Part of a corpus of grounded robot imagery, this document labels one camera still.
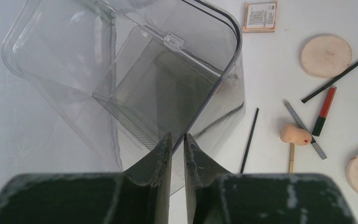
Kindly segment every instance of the clear plastic container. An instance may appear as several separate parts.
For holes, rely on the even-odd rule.
[[[200,0],[28,0],[2,49],[112,172],[171,132],[215,156],[245,114],[241,30]],[[172,161],[175,192],[183,153]]]

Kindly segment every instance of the white surface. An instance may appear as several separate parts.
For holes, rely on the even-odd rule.
[[[268,1],[210,0],[229,11],[243,25],[245,2]],[[245,145],[256,107],[259,118],[245,166],[245,173],[287,172],[289,144],[279,139],[279,129],[294,123],[283,105],[288,100],[309,129],[317,119],[325,92],[307,104],[300,100],[324,84],[308,76],[299,63],[304,44],[318,34],[334,34],[346,40],[358,60],[358,1],[278,1],[274,33],[243,34],[243,66],[247,114],[216,159],[231,172],[240,170]],[[321,160],[311,145],[297,147],[294,172],[322,173],[341,188],[358,221],[358,194],[345,178],[345,167],[358,150],[358,67],[336,83],[337,92],[321,137],[317,141],[328,159]],[[184,224],[186,194],[181,189],[171,196],[170,223]]]
[[[244,0],[213,0],[243,25]],[[0,46],[25,0],[0,0]],[[301,99],[324,83],[304,73],[299,56],[307,40],[335,34],[352,47],[358,60],[358,1],[281,0],[276,31],[244,34],[243,61],[248,113],[217,161],[238,172],[256,107],[259,118],[246,173],[286,172],[289,145],[279,129],[294,120],[283,106],[287,99],[312,129],[324,94],[307,104]],[[329,157],[322,161],[311,146],[298,147],[295,172],[323,173],[340,186],[358,220],[358,194],[345,179],[345,166],[358,150],[358,68],[337,83],[337,93],[318,143]],[[97,157],[24,79],[10,73],[0,57],[0,187],[14,174],[50,169],[51,172],[104,171]],[[171,196],[170,223],[186,223],[185,191]]]

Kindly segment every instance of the thin black stick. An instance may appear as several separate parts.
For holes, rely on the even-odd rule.
[[[248,139],[248,145],[246,145],[245,155],[243,156],[243,161],[242,161],[242,166],[241,166],[241,174],[243,173],[243,170],[245,168],[246,159],[248,158],[250,142],[252,141],[253,131],[255,130],[256,120],[257,120],[257,115],[258,114],[259,114],[259,108],[256,109],[255,118],[253,119],[253,125],[252,125],[252,130],[250,130],[250,135],[249,135],[249,139]]]
[[[340,78],[344,77],[346,74],[348,74],[350,71],[352,71],[353,69],[355,69],[356,67],[358,67],[358,61],[356,63],[354,63],[353,65],[351,65],[349,68],[347,68],[345,71],[343,71],[341,74],[339,74],[338,76],[332,78],[330,81],[328,81],[325,85],[323,85],[322,87],[320,87],[319,89],[317,89],[316,91],[314,91],[313,93],[311,93],[309,96],[307,96],[306,98],[302,99],[301,102],[306,103],[308,102],[310,99],[312,99],[314,96],[316,96],[317,94],[321,93],[323,90],[329,88],[331,85],[333,85],[336,81],[338,81]]]

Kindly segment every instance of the red marker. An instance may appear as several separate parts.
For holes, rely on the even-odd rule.
[[[332,86],[327,92],[326,99],[324,99],[322,110],[320,111],[319,117],[316,120],[312,135],[319,136],[322,132],[324,122],[326,121],[327,114],[329,113],[331,103],[333,102],[334,95],[336,94],[337,87]]]

